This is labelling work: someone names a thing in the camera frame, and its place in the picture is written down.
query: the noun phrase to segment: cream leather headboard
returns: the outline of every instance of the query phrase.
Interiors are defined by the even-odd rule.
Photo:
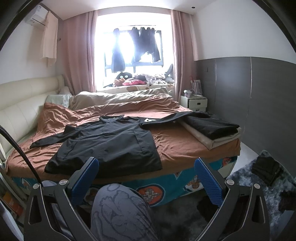
[[[0,85],[0,125],[15,139],[21,140],[37,126],[38,114],[49,94],[64,86],[62,75],[12,81]],[[0,135],[5,153],[11,145]]]

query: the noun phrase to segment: air conditioner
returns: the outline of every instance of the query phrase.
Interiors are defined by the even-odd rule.
[[[45,19],[48,11],[41,5],[37,5],[26,17],[25,22],[37,27],[39,29],[44,29]]]

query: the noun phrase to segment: person's leg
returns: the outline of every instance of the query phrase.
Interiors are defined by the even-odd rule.
[[[91,211],[91,232],[99,241],[161,240],[149,204],[120,184],[98,191]]]

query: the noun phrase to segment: window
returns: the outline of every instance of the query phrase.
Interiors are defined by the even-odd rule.
[[[160,52],[160,61],[156,63],[153,63],[152,55],[148,53],[143,54],[139,62],[135,62],[133,57],[134,44],[129,32],[130,31],[120,31],[120,37],[119,37],[120,49],[121,49],[124,61],[126,63],[126,68],[128,67],[133,68],[131,72],[127,70],[125,71],[130,73],[144,72],[149,74],[151,72],[155,72],[155,70],[157,69],[161,69],[163,67],[163,43],[162,43],[161,31],[158,30],[155,33],[156,44]],[[107,70],[111,69],[112,48],[114,46],[115,39],[114,39],[113,33],[105,33],[103,39],[104,39],[104,46],[105,46],[105,52],[104,52],[105,77],[110,77],[112,75]],[[150,68],[150,67],[147,68],[147,66],[161,66],[161,68]]]
[[[152,63],[152,55],[144,54],[135,62],[133,40],[129,31],[136,26],[154,28],[155,39],[160,53],[160,61]],[[119,44],[126,63],[126,72],[158,74],[165,73],[174,63],[173,34],[171,17],[168,14],[149,12],[126,12],[99,16],[95,36],[95,81],[97,90],[113,83],[118,73],[111,72],[112,49],[114,46],[113,30],[119,28]]]

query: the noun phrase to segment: blue gripper pad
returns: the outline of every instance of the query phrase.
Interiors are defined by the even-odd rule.
[[[83,166],[82,169],[76,171],[77,173],[72,175],[77,176],[77,181],[73,184],[72,190],[68,194],[72,206],[80,205],[82,203],[83,198],[99,171],[99,161],[96,158],[92,158],[92,160],[89,159],[84,165],[87,165],[87,167]]]
[[[224,201],[223,189],[200,158],[195,160],[194,170],[212,204],[221,207]]]

